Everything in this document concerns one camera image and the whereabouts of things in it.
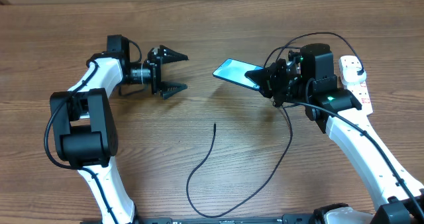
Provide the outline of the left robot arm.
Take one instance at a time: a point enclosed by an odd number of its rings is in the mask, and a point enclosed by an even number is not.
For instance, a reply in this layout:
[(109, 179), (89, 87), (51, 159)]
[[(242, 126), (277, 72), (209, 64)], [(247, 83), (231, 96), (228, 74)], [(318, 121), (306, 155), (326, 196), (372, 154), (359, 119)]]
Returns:
[(187, 89), (185, 84), (163, 81), (161, 73), (164, 64), (187, 60), (185, 54), (160, 45), (146, 58), (132, 61), (133, 43), (121, 34), (109, 35), (106, 51), (87, 60), (81, 80), (50, 96), (45, 152), (54, 165), (75, 170), (86, 181), (99, 206), (100, 223), (142, 221), (117, 168), (119, 142), (110, 95), (122, 85), (150, 86), (163, 99)]

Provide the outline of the Samsung Galaxy smartphone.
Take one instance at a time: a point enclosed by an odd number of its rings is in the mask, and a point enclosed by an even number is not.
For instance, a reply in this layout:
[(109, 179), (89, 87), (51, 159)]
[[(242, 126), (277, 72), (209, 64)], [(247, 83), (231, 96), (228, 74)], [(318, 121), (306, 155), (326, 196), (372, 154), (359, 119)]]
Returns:
[(254, 91), (259, 90), (259, 86), (245, 76), (245, 73), (253, 70), (261, 70), (261, 66), (241, 62), (239, 60), (227, 59), (214, 72), (213, 76), (226, 82), (230, 82), (241, 87)]

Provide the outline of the white power strip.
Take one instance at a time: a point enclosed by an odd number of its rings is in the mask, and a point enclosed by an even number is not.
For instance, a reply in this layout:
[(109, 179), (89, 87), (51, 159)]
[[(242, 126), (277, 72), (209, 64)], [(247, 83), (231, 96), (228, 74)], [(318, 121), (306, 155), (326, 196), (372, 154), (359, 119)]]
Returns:
[[(342, 67), (348, 67), (348, 68), (357, 67), (357, 68), (361, 68), (362, 70), (362, 66), (356, 56), (351, 56), (351, 55), (341, 56), (339, 58), (338, 64), (339, 64), (340, 73), (341, 73)], [(359, 100), (359, 102), (362, 104), (362, 110), (366, 115), (370, 115), (373, 113), (372, 103), (370, 100), (370, 94), (368, 92), (366, 81), (361, 82), (359, 84), (354, 84), (354, 85), (348, 85), (348, 86), (343, 85), (343, 87), (351, 91), (354, 94), (354, 96), (357, 98), (357, 100)]]

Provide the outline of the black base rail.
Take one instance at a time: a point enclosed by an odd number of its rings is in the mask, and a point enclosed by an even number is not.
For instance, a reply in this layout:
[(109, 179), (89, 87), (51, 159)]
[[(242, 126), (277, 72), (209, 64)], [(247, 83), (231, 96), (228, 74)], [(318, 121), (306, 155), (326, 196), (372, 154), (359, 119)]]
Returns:
[[(329, 223), (371, 223), (373, 215), (361, 213), (352, 208), (341, 208), (330, 211), (325, 218)], [(140, 224), (290, 224), (290, 223), (324, 223), (320, 221), (314, 214), (296, 213), (284, 214), (281, 217), (235, 217), (235, 218), (218, 218), (218, 219), (171, 219), (169, 217), (161, 218), (141, 218), (135, 216), (134, 223)]]

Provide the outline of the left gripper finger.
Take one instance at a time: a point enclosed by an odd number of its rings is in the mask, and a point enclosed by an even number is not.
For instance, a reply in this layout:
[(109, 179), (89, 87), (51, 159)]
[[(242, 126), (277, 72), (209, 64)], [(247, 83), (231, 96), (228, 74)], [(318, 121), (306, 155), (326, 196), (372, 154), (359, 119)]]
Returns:
[(176, 52), (164, 45), (159, 46), (158, 57), (159, 57), (160, 64), (168, 64), (173, 62), (189, 60), (187, 55)]
[(171, 96), (187, 89), (186, 84), (180, 84), (176, 82), (161, 82), (160, 83), (160, 95), (163, 99), (168, 99)]

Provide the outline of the white USB charger plug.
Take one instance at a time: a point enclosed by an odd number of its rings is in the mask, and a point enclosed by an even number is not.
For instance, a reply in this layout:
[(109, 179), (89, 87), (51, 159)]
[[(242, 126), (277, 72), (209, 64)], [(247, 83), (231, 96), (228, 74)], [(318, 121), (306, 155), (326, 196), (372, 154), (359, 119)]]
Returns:
[(367, 78), (366, 72), (361, 72), (361, 68), (357, 67), (342, 67), (341, 70), (341, 82), (343, 85), (354, 85), (361, 82), (365, 82)]

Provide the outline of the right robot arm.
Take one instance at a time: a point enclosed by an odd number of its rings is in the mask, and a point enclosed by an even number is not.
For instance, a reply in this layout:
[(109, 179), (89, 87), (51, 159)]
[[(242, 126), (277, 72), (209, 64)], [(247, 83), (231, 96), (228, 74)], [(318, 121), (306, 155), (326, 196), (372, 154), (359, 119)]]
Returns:
[(307, 117), (339, 146), (372, 199), (371, 223), (423, 222), (423, 184), (396, 160), (353, 92), (338, 86), (329, 45), (305, 45), (245, 76), (275, 107), (304, 106)]

